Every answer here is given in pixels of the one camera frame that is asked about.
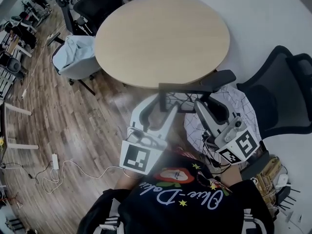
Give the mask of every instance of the star print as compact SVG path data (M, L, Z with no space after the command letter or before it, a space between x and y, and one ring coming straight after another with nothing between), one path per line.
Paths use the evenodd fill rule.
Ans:
M193 167L196 168L196 170L197 170L197 169L200 169L200 166L198 166L197 164L193 164L193 163L192 163L192 165L193 165Z
M185 206L185 205L187 206L186 202L187 202L187 201L184 201L184 200L179 201L180 205L182 205L182 206Z
M211 188L212 190L215 190L215 189L218 188L218 187L217 187L214 183L211 183L210 188Z

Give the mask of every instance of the table leg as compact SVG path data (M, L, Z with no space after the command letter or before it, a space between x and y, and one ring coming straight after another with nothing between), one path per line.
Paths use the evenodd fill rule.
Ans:
M32 57L32 55L31 55L28 51L26 51L25 49L23 49L23 48L22 48L21 46L19 46L18 44L16 45L15 48L18 49L18 50L21 50L24 54L28 55L30 58Z
M31 115L32 114L32 112L30 112L30 111L27 111L25 109L21 109L19 107L12 106L11 104L8 104L8 103L5 104L5 107L12 110L12 111L21 113L21 114L25 114L25 115Z
M39 21L39 18L32 12L31 15L34 16L34 18L36 18L37 21Z
M9 148L15 149L39 149L38 145L23 145L23 144L15 144L15 143L7 143Z
M37 32L37 29L35 29L33 26L29 26L35 33Z

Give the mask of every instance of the power adapter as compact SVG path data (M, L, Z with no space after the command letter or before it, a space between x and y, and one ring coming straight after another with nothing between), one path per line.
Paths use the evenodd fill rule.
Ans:
M53 161L53 169L58 170L59 169L58 155L52 154L52 161Z
M24 90L24 92L23 92L22 95L21 95L21 98L22 98L22 99L24 99L25 94L26 94L26 89Z

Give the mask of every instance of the office desk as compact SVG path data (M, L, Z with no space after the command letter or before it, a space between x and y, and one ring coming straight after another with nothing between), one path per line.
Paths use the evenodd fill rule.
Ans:
M138 87L191 83L212 72L230 44L226 24L198 0L134 0L96 35L95 55L115 79Z
M1 154L1 162L3 160L3 157L6 152L6 148L15 148L15 149L39 149L38 145L28 145L28 144L15 144L11 143L10 140L12 138L9 138L8 133L7 133L7 120L6 120L6 113L7 109L11 111L15 111L21 114L29 115L31 116L32 113L30 111L12 106L11 104L3 102L2 105L0 106L0 135L4 138L4 147L3 151Z
M32 55L31 55L27 50L25 50L24 48L22 48L21 46L18 45L19 40L20 40L20 38L19 38L19 37L16 37L15 40L14 40L13 42L10 43L7 52L8 52L9 54L12 54L13 51L14 51L14 49L18 49L18 50L21 50L24 54L26 54L27 56L29 56L29 57L31 58Z

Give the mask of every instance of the wooden floor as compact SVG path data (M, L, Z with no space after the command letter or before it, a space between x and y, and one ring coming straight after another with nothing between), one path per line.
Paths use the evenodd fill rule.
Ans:
M148 95L156 91L124 86L104 71L96 73L93 81L85 82L96 92L90 94L78 82L73 86L66 78L59 76L50 63L50 58L58 43L45 47L25 98L21 94L30 80L47 36L59 25L64 24L60 9L56 6L36 34L38 43L33 57L25 57L23 65L29 69L21 87L16 82L7 102L33 112L28 117L9 112L9 122L14 125L17 143L37 144L39 150L8 149L4 162L17 162L35 175L44 170L58 154L60 163L73 160L85 172L98 176L105 168L119 164L121 142L126 138L131 112ZM64 30L64 38L69 32ZM170 132L171 144L182 147L188 145L183 128L184 115L178 115ZM120 175L120 170L110 169L101 179L91 179L83 175L77 167L66 164L64 184L53 194L44 192L41 182L50 176L51 168L30 180L23 170L5 170L5 180L9 195L17 192L21 209L13 203L16 215L25 226L35 228L39 233L75 233L81 218L90 209L101 192L112 188ZM48 190L54 184L46 183Z

